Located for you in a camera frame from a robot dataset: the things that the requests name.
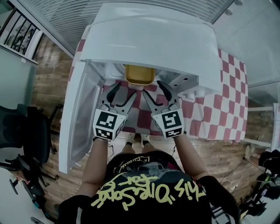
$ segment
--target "checkered pattern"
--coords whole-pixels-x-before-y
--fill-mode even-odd
[[[71,78],[74,65],[81,56],[85,39],[88,35],[87,26],[78,44],[69,75]],[[242,140],[245,137],[248,112],[248,86],[245,64],[232,55],[219,49],[220,80],[223,90],[219,94],[206,95],[204,98],[189,100],[180,99],[185,120],[185,131],[191,138],[211,140]],[[134,86],[125,81],[107,80],[104,89],[121,82],[113,104],[122,104],[125,96],[136,90],[137,97],[129,112],[123,131],[161,135],[151,119],[151,111],[143,97],[142,90],[147,90],[157,103],[167,105],[166,98],[157,85]]]

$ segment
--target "black chair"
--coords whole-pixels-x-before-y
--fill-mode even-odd
[[[57,152],[51,143],[51,133],[59,133],[52,132],[50,125],[61,108],[61,104],[57,105],[48,118],[42,114],[42,109],[36,107],[18,105],[17,109],[12,110],[0,106],[0,148],[23,147],[24,151],[24,156],[5,160],[6,163],[0,163],[0,167],[9,171],[22,171],[28,181],[40,179],[45,187],[48,183],[44,182],[42,176],[58,179],[58,176],[51,177],[43,173],[41,167],[47,162],[50,150],[53,154]]]

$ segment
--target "black t-shirt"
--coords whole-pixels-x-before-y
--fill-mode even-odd
[[[199,181],[169,154],[120,154],[107,165],[104,185],[92,198],[74,196],[59,206],[58,223],[168,220],[239,223],[233,196],[212,176]]]

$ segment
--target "wooden floor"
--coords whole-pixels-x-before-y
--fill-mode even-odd
[[[47,37],[44,37],[41,42],[35,60],[38,61],[38,69],[32,104],[42,107],[44,113],[49,116],[57,103],[64,102],[72,60]],[[62,113],[59,112],[52,125],[53,129],[60,129],[59,120],[61,116]],[[270,142],[273,128],[272,120],[273,115],[271,113],[260,115],[257,112],[250,112],[248,114],[246,137]],[[120,152],[124,146],[125,137],[126,133],[120,133],[118,138],[110,143],[114,146],[115,154]],[[59,150],[59,137],[52,136],[52,141]],[[228,175],[231,170],[235,169],[242,162],[242,157],[245,155],[245,145],[242,143],[232,144],[224,141],[195,139],[191,140],[191,142],[206,163],[209,173],[219,181]],[[156,148],[162,149],[170,154],[173,153],[173,140],[151,136],[151,143]],[[136,152],[140,152],[141,150],[139,143],[135,143],[134,148]],[[108,154],[112,154],[112,148],[108,148]],[[177,152],[174,153],[173,157],[182,166]],[[76,165],[66,175],[58,171],[58,153],[55,155],[50,154],[49,161],[44,165],[44,170],[50,174],[59,176],[57,181],[46,179],[50,183],[45,189],[45,197],[47,199],[46,210],[52,217],[57,217],[54,204],[59,204],[70,198],[78,190],[87,158],[85,156],[79,162],[79,165]],[[260,170],[244,161],[234,172],[225,178],[225,180],[230,180],[233,185],[239,183],[237,189],[232,192],[238,202],[250,193],[252,190],[251,186],[256,183],[256,178],[259,174],[261,174]],[[223,185],[226,189],[230,188],[229,181],[226,181]]]

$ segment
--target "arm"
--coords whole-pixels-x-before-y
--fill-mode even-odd
[[[226,213],[234,218],[235,223],[239,223],[240,212],[234,197],[216,178],[209,176],[202,158],[198,155],[188,137],[179,135],[174,138],[174,141],[185,172],[199,180],[212,205],[221,206]]]
[[[209,175],[202,158],[198,155],[188,137],[183,134],[174,138],[185,172],[196,179]]]
[[[92,197],[103,183],[108,158],[108,142],[96,139],[84,169],[82,184],[77,195]]]

